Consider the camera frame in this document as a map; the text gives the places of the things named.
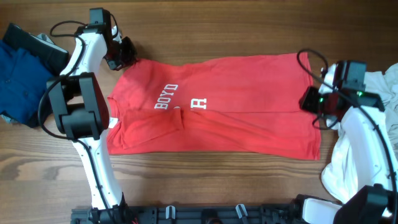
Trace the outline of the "red printed t-shirt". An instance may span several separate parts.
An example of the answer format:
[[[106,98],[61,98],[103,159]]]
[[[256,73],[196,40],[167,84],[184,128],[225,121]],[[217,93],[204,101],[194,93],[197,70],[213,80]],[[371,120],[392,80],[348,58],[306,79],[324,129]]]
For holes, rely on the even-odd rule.
[[[299,101],[306,54],[226,57],[182,66],[140,59],[108,101],[110,154],[243,151],[317,160],[321,134]]]

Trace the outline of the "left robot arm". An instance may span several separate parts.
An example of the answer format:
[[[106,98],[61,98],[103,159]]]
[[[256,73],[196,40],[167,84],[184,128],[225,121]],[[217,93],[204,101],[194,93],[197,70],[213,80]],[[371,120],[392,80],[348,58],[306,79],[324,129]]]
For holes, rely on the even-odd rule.
[[[136,63],[136,48],[102,7],[90,9],[89,23],[78,25],[72,57],[59,77],[48,80],[42,97],[50,100],[56,137],[73,143],[91,190],[91,208],[73,210],[71,222],[137,223],[114,176],[106,146],[109,110],[95,76],[102,60],[115,71]]]

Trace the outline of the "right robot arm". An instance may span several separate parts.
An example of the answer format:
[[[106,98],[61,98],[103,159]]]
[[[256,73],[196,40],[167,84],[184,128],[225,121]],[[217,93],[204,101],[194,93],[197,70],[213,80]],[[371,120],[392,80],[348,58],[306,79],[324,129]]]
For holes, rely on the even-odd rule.
[[[354,167],[354,194],[337,205],[306,198],[306,223],[397,223],[397,161],[387,140],[384,106],[366,92],[366,63],[342,60],[322,73],[320,88],[307,89],[302,110],[325,115],[340,125],[351,149],[346,165]]]

